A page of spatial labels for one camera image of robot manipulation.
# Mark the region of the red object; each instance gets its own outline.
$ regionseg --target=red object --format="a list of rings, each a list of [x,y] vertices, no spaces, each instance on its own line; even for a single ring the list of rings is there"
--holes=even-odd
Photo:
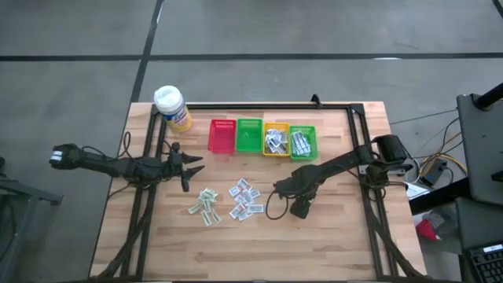
[[[419,224],[416,225],[416,231],[418,234],[426,237],[429,240],[437,241],[435,231],[433,230],[433,227],[431,227],[431,224],[427,219],[423,219],[423,221],[419,222]]]
[[[236,148],[236,120],[213,119],[207,150],[212,153],[234,153]]]

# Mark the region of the gray floor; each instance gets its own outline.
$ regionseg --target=gray floor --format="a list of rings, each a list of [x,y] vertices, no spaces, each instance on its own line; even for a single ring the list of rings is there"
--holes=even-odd
[[[141,54],[156,0],[0,0],[0,55]],[[503,51],[490,0],[166,0],[152,53],[455,53]],[[435,151],[458,94],[501,83],[503,59],[151,62],[139,101],[179,86],[187,101],[385,101],[391,129],[417,155]],[[114,155],[138,62],[0,62],[0,156],[15,179],[63,193],[41,205],[18,278],[87,276],[110,178],[55,171],[53,145]],[[459,128],[453,127],[455,134]],[[453,155],[464,160],[462,148]],[[461,173],[455,170],[457,178]],[[458,279],[457,258],[424,243],[428,273]]]

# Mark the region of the plastic basket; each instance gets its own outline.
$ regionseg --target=plastic basket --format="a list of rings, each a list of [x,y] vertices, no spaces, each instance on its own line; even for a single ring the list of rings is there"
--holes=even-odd
[[[288,144],[286,146],[286,153],[285,154],[267,153],[266,152],[266,146],[263,146],[262,154],[264,156],[272,156],[272,157],[275,157],[275,156],[290,156],[290,132],[289,132],[290,124],[289,123],[264,123],[264,130],[263,130],[263,138],[264,139],[266,137],[267,130],[270,130],[270,129],[276,129],[276,130],[279,130],[279,131],[285,131],[287,133]]]
[[[316,128],[313,126],[290,126],[290,144],[293,143],[292,141],[292,133],[295,133],[297,131],[301,131],[304,136],[307,139],[307,142],[311,146],[311,152],[309,153],[309,156],[299,156],[296,154],[293,154],[291,151],[290,158],[292,160],[315,160],[318,158],[318,141],[316,140]]]
[[[236,145],[236,120],[213,119],[207,150],[212,153],[234,153]]]
[[[238,119],[236,150],[242,153],[260,153],[263,146],[262,119]]]

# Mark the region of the wooden tabletop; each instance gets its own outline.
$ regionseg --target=wooden tabletop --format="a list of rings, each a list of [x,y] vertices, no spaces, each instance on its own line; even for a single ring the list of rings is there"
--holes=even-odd
[[[390,134],[384,103],[363,104],[371,138]],[[133,156],[140,156],[143,151],[150,108],[149,103],[135,103],[130,108],[126,130],[132,134],[130,153]],[[167,140],[180,142],[182,150],[189,155],[204,157],[190,167],[201,164],[206,167],[190,181],[189,193],[182,192],[178,178],[159,184],[144,280],[374,279],[362,196],[358,180],[353,176],[342,173],[327,179],[320,186],[307,219],[288,213],[283,219],[272,221],[260,214],[239,222],[229,215],[236,204],[228,193],[239,178],[246,178],[259,189],[262,196],[255,202],[265,204],[273,190],[272,183],[287,178],[297,167],[308,163],[261,154],[214,154],[207,150],[212,119],[261,118],[316,126],[319,157],[313,163],[319,164],[352,150],[345,111],[192,110],[191,113],[192,128],[183,134],[168,131]],[[156,138],[153,143],[152,156]],[[115,179],[111,191],[125,184],[124,180]],[[209,227],[204,225],[200,214],[187,212],[204,188],[218,193],[215,209],[222,218],[219,224]],[[125,241],[133,199],[134,189],[126,189],[107,203],[91,275],[99,274]],[[416,269],[425,274],[405,190],[388,187],[384,202],[395,243]],[[284,201],[273,197],[270,214],[279,215],[284,209]],[[135,249],[132,272],[137,253]],[[381,254],[386,266],[385,253]]]

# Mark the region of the red basket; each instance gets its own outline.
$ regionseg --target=red basket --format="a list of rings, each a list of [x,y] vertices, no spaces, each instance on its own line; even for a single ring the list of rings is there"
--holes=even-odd
[[[236,148],[236,120],[213,119],[207,150],[212,153],[234,153]]]

